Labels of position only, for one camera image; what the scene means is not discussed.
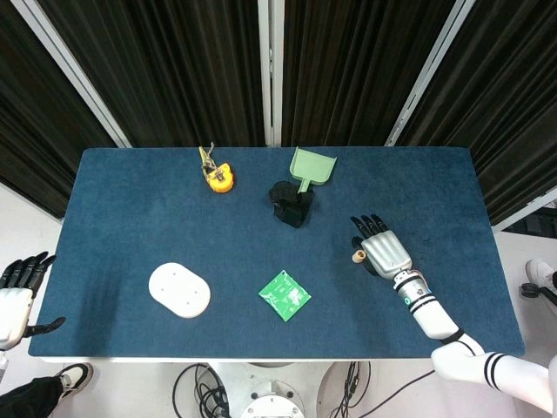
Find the dark blue tablecloth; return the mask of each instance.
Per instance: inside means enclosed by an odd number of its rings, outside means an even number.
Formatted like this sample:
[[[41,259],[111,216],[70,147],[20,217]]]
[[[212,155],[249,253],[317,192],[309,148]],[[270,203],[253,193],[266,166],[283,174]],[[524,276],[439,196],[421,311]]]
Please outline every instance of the dark blue tablecloth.
[[[447,312],[487,350],[524,346],[468,150],[318,148],[338,157],[314,186],[300,229],[272,214],[268,191],[291,179],[294,150],[218,148],[236,185],[212,192],[197,149],[85,152],[40,322],[39,356],[358,359],[427,357],[428,340],[392,284],[352,263],[351,215],[395,231]],[[149,294],[159,265],[203,277],[211,304],[178,318]],[[312,299],[288,322],[258,291],[285,269]]]

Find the yellow object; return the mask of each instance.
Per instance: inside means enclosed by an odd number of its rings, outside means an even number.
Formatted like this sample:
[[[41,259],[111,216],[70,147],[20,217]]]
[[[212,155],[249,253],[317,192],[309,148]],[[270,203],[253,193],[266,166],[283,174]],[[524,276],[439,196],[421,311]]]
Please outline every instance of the yellow object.
[[[211,149],[207,152],[203,146],[199,147],[201,156],[201,170],[209,187],[217,193],[226,193],[234,185],[234,174],[228,163],[217,166],[211,155],[215,145],[211,142]]]

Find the floor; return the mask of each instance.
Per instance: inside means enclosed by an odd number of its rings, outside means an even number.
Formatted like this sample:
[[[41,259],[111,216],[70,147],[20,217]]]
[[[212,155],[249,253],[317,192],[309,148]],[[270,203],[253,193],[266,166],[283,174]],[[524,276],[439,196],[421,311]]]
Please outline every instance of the floor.
[[[61,229],[58,221],[1,186],[0,202],[0,266],[7,266],[12,260],[31,253],[55,250]],[[511,233],[498,233],[495,238],[520,330],[526,342],[525,357],[546,365],[557,353],[557,321],[542,300],[523,300],[518,295],[518,286],[526,280],[524,264],[528,259],[541,257],[557,266],[557,239],[540,239]],[[37,297],[30,323],[34,323],[37,317],[42,293]],[[28,346],[29,342],[25,340],[8,352],[10,365],[0,382],[0,394],[27,383],[33,377],[54,374],[63,366],[29,357]],[[171,406],[171,389],[184,364],[94,361],[93,365],[93,381],[83,393],[63,402],[54,412],[55,418],[175,416]],[[360,406],[352,411],[352,416],[363,414],[402,384],[431,368],[428,359],[374,361],[370,389]],[[319,390],[319,417],[328,416],[338,403],[345,373],[344,363],[337,363],[329,370]],[[183,383],[183,388],[187,390],[178,392],[178,408],[184,417],[197,417],[197,405],[190,390],[191,377],[186,378]],[[412,385],[373,414],[378,418],[394,415],[454,418],[548,417],[538,409],[515,402],[490,388],[443,381],[436,374]]]

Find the sneaker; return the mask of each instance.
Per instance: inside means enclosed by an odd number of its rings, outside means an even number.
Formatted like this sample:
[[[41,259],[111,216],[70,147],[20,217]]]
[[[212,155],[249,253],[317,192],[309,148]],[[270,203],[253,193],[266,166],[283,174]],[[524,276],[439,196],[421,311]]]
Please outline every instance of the sneaker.
[[[547,287],[551,292],[557,294],[557,288],[555,288],[555,281],[557,279],[555,276],[555,269],[548,265],[542,259],[533,259],[526,263],[526,276],[530,280],[530,283],[534,283],[539,287]],[[548,298],[541,296],[541,298],[546,302],[549,309],[557,315],[557,306],[551,303]]]
[[[60,401],[84,390],[93,377],[93,366],[89,363],[77,363],[60,370],[56,376],[62,381]]]

